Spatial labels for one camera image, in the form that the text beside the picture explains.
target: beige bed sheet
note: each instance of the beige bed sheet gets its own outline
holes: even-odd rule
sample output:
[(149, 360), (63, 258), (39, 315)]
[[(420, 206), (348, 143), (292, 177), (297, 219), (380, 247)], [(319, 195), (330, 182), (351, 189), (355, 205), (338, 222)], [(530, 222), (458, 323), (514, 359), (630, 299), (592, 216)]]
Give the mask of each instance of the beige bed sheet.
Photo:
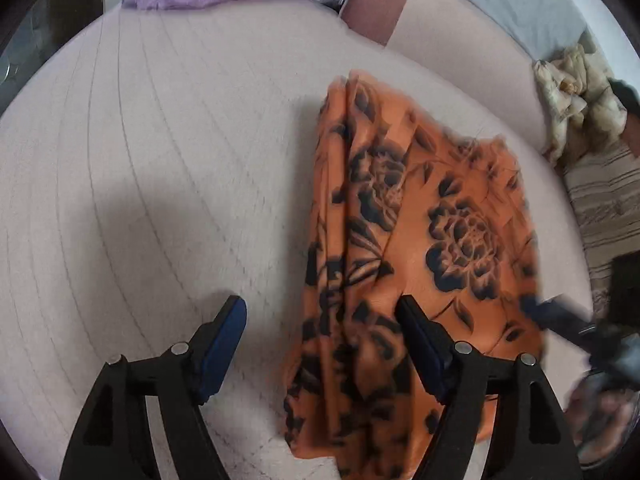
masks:
[[(247, 300), (248, 325), (202, 409), (230, 476), (337, 477), (331, 460), (296, 460), (280, 437), (279, 366), (299, 335), (314, 124), (327, 85), (351, 68), (462, 134), (503, 134), (522, 165), (542, 294), (590, 305), (557, 179), (439, 76), (301, 0), (116, 8), (0, 118), (0, 418), (46, 478), (59, 474), (105, 359), (145, 358), (189, 338), (230, 291)], [(582, 358), (558, 341), (549, 352), (562, 399)], [(157, 404), (150, 417), (157, 428)], [(153, 433), (163, 478), (174, 478)]]

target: orange cloth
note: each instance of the orange cloth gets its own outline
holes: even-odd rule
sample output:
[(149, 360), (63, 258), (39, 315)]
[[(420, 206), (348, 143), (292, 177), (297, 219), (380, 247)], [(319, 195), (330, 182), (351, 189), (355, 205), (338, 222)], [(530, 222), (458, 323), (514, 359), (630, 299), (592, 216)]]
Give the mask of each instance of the orange cloth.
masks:
[(404, 348), (400, 295), (485, 354), (540, 357), (541, 334), (518, 307), (536, 275), (519, 169), (501, 139), (455, 139), (369, 75), (334, 81), (318, 123), (302, 343), (285, 377), (293, 454), (335, 456), (349, 480), (412, 475), (442, 407)]

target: beige blanket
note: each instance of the beige blanket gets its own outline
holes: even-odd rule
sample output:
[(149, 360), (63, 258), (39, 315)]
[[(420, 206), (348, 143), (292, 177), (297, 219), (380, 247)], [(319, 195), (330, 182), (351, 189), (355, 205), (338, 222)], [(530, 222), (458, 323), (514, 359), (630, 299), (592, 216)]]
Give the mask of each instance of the beige blanket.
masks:
[(577, 44), (561, 59), (534, 65), (544, 102), (551, 115), (549, 161), (563, 158), (570, 166), (586, 153), (602, 153), (618, 140), (626, 123), (626, 110), (614, 95), (612, 76), (596, 50), (585, 54)]

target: metal screw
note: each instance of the metal screw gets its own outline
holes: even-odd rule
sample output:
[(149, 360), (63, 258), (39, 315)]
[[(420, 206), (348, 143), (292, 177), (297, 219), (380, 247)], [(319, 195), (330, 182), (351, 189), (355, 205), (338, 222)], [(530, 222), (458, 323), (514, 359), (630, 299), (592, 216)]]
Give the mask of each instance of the metal screw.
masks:
[(121, 359), (122, 359), (122, 354), (110, 355), (109, 357), (107, 357), (107, 364), (109, 366), (113, 366), (119, 363)]
[(182, 355), (186, 354), (189, 351), (189, 344), (184, 341), (180, 343), (176, 343), (171, 347), (171, 353), (173, 355)]
[(471, 354), (471, 351), (474, 349), (469, 343), (467, 343), (466, 341), (458, 341), (454, 348), (456, 349), (456, 352), (458, 352), (459, 354)]
[(531, 354), (522, 354), (520, 356), (520, 360), (522, 361), (523, 364), (526, 364), (527, 366), (533, 366), (534, 364), (536, 364), (536, 358), (533, 357), (533, 355)]

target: striped fabric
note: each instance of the striped fabric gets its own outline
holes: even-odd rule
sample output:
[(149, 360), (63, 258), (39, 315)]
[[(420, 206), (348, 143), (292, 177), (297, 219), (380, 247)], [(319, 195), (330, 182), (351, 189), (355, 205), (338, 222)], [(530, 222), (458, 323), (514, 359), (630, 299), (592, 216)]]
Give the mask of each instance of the striped fabric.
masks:
[(596, 317), (609, 304), (611, 262), (640, 250), (640, 160), (618, 142), (564, 173), (589, 267)]

